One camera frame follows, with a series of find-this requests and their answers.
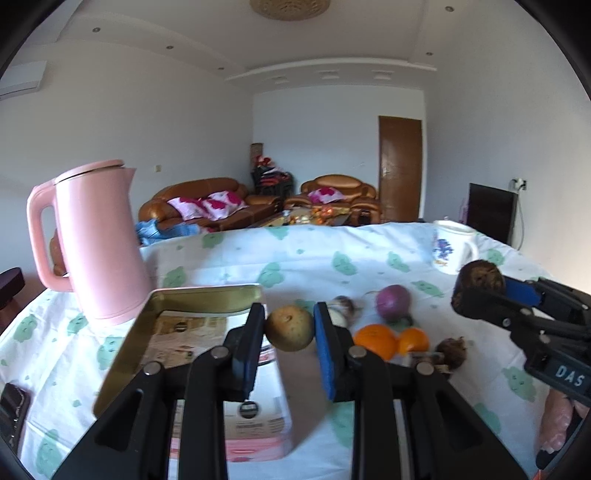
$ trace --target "blue cloth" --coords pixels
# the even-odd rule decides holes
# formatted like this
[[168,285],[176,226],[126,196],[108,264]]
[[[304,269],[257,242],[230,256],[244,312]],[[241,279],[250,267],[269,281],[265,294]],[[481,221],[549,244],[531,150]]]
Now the blue cloth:
[[135,233],[138,235],[139,241],[144,247],[162,240],[168,240],[169,238],[197,235],[200,232],[201,227],[199,225],[191,225],[188,223],[179,223],[166,230],[158,230],[155,219],[135,224]]

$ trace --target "power cord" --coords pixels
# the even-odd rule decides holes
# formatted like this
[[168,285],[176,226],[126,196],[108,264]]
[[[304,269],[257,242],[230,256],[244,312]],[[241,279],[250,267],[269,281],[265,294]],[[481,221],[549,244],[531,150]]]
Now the power cord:
[[523,188],[524,186],[521,185],[517,189],[517,209],[519,210],[519,221],[521,222],[521,241],[519,242],[517,250],[521,250],[521,247],[523,247],[523,241],[525,240],[525,223],[523,221],[523,210],[521,210],[521,195],[519,195],[519,192],[523,190]]

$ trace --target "white tablecloth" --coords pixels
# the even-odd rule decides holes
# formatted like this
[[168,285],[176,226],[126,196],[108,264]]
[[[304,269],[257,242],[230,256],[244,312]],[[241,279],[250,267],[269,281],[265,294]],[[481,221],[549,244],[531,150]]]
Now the white tablecloth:
[[[458,316],[449,305],[455,277],[430,265],[430,224],[361,228],[290,226],[184,237],[142,249],[155,287],[260,283],[272,310],[310,307],[336,295],[363,306],[355,325],[379,321],[373,294],[402,284],[411,313],[436,345],[464,336],[468,360],[452,384],[484,418],[522,467],[535,472],[534,442],[547,387],[522,370],[524,357],[508,334]],[[480,256],[522,280],[546,275],[516,250],[477,237]],[[0,337],[0,382],[32,395],[20,458],[39,480],[60,462],[94,421],[92,404],[131,322],[89,324],[71,293],[46,290]],[[230,464],[232,479],[348,479],[352,406],[331,406],[320,385],[314,347],[281,354],[293,416],[294,450],[275,462]]]

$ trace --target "black phone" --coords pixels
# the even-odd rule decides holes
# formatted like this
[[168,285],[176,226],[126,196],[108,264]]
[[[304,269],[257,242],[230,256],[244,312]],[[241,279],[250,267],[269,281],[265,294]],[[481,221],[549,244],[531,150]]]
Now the black phone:
[[18,455],[22,425],[30,402],[31,397],[26,390],[11,383],[4,386],[0,397],[0,436],[15,455]]

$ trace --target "pink floral cushion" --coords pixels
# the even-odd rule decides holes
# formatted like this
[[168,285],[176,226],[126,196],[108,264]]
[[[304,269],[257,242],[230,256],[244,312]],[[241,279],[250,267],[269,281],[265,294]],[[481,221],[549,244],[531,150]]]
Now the pink floral cushion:
[[207,218],[212,221],[228,218],[234,212],[248,205],[234,192],[224,191],[212,193],[203,199],[176,197],[168,201],[178,210],[183,220]]
[[333,187],[322,187],[308,194],[313,203],[331,203],[345,200],[347,197]]

